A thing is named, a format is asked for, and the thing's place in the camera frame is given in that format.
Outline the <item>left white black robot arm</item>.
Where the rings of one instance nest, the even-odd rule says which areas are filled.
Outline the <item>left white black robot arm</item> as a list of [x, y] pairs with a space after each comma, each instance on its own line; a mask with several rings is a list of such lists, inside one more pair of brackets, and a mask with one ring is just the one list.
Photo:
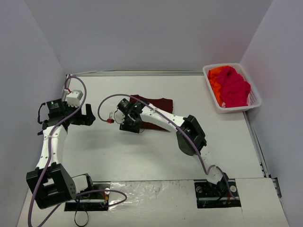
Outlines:
[[61, 99], [46, 102], [48, 119], [42, 124], [43, 148], [35, 170], [26, 175], [27, 184], [40, 209], [46, 209], [75, 199], [76, 186], [72, 177], [62, 165], [64, 141], [68, 127], [73, 125], [91, 126], [96, 117], [90, 104], [81, 108], [69, 106]]

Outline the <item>maroon t shirt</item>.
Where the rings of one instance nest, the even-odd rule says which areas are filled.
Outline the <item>maroon t shirt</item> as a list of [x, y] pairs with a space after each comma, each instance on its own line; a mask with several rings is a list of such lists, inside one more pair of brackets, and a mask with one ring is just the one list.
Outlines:
[[[150, 103], [154, 105], [157, 108], [160, 108], [170, 114], [173, 113], [173, 100], [172, 99], [166, 99], [166, 98], [160, 98], [160, 99], [150, 99], [150, 98], [145, 98], [140, 95], [132, 95], [135, 98], [138, 98], [145, 103]], [[157, 130], [157, 131], [168, 131], [160, 126], [157, 126], [153, 123], [149, 122], [142, 122], [141, 124], [141, 129], [142, 130]]]

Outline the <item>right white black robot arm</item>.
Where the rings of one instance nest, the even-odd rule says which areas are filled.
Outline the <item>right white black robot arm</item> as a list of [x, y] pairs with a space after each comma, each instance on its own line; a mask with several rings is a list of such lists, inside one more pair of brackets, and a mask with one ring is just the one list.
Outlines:
[[216, 166], [210, 152], [205, 149], [207, 145], [205, 133], [194, 116], [174, 115], [152, 104], [142, 101], [131, 103], [125, 98], [119, 102], [117, 109], [122, 113], [120, 130], [139, 133], [142, 123], [147, 122], [174, 133], [177, 137], [178, 147], [184, 154], [198, 156], [206, 180], [210, 183], [211, 192], [221, 195], [227, 190], [228, 177]]

